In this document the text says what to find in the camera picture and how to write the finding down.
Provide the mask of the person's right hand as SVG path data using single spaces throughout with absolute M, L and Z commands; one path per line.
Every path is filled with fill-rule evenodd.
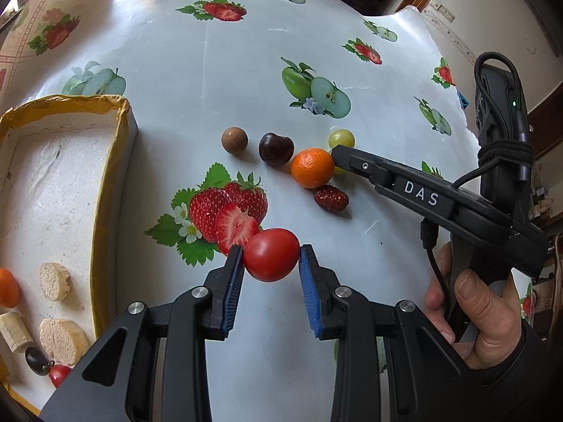
M 445 321 L 444 292 L 433 277 L 425 294 L 426 316 L 455 348 L 469 368 L 488 369 L 507 359 L 518 345 L 522 319 L 517 290 L 510 278 L 501 295 L 495 294 L 472 270 L 464 270 L 455 281 L 454 294 L 459 306 L 479 329 L 472 343 L 457 343 Z

